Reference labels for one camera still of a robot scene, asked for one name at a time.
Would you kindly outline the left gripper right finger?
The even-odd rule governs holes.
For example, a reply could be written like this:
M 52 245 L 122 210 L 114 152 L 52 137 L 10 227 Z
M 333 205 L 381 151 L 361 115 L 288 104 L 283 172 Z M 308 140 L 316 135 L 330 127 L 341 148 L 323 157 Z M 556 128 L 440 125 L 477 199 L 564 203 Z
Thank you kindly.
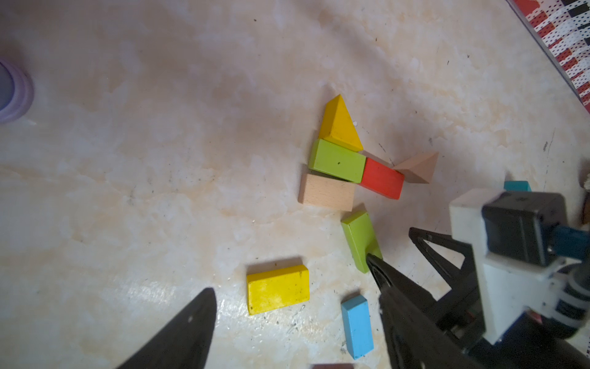
M 375 255 L 367 265 L 380 288 L 380 316 L 393 368 L 481 368 L 459 350 L 393 283 L 390 266 Z

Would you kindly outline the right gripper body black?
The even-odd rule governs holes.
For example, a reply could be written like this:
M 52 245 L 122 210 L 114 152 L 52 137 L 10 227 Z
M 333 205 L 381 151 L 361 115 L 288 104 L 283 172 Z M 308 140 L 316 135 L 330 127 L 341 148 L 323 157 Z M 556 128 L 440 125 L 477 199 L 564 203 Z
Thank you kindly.
M 462 278 L 433 303 L 433 322 L 459 350 L 485 368 L 588 368 L 589 359 L 566 340 L 574 328 L 530 313 L 521 314 L 495 344 L 485 322 L 476 273 Z

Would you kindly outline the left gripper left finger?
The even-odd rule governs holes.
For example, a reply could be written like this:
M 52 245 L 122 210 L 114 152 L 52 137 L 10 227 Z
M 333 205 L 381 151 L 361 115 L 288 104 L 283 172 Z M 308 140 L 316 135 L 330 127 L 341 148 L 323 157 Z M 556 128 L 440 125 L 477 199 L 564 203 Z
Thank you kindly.
M 206 288 L 121 368 L 203 368 L 213 339 L 217 299 Z

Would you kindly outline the yellow rectangular block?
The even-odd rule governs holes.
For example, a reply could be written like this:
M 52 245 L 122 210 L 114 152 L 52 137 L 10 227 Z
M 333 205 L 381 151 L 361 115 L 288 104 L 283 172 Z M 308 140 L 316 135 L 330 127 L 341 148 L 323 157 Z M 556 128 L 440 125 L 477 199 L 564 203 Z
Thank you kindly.
M 304 265 L 247 276 L 249 315 L 258 315 L 309 300 L 310 273 Z

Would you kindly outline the lime green block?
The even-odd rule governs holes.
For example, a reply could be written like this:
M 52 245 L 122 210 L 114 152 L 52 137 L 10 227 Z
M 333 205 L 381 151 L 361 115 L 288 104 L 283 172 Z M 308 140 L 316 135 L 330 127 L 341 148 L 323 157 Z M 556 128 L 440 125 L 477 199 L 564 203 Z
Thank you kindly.
M 359 184 L 364 175 L 366 160 L 364 155 L 318 138 L 313 143 L 308 168 Z
M 342 220 L 341 225 L 356 268 L 364 274 L 368 273 L 367 255 L 383 258 L 370 215 L 356 212 Z

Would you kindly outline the natural wood triangle block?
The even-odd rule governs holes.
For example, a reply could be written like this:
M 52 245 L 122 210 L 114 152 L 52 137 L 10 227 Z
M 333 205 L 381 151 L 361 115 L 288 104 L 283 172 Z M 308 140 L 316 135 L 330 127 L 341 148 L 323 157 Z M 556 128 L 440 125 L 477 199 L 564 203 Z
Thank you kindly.
M 409 158 L 393 169 L 404 176 L 404 181 L 413 184 L 430 184 L 439 158 L 438 152 L 426 152 Z

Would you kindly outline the red block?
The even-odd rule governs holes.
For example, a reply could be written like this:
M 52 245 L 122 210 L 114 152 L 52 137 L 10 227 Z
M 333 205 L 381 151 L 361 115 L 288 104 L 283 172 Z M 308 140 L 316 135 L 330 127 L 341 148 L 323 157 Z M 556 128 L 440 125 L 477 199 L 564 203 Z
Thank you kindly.
M 399 200 L 404 181 L 404 174 L 367 158 L 360 186 L 386 198 Z

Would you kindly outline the natural wood rectangular block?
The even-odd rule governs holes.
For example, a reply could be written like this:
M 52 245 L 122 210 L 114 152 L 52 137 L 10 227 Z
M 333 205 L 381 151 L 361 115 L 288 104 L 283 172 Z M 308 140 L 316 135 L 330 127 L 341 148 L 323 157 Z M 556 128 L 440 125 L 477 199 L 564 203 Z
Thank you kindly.
M 353 210 L 356 185 L 304 172 L 298 201 L 301 204 L 330 208 L 341 212 Z

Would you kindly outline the yellow triangle block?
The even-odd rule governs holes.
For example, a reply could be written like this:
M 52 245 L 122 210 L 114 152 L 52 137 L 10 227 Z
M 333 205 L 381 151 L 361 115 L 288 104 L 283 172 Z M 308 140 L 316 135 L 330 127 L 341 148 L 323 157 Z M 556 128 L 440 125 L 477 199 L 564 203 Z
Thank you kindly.
M 364 150 L 342 95 L 326 104 L 318 138 L 353 152 Z

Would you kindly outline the magenta block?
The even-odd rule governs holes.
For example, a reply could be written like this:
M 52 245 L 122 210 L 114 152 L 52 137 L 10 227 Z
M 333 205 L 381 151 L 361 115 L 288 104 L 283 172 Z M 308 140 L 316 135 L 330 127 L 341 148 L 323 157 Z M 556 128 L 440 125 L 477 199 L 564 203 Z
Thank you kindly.
M 354 369 L 354 365 L 351 363 L 322 363 L 313 364 L 311 369 Z

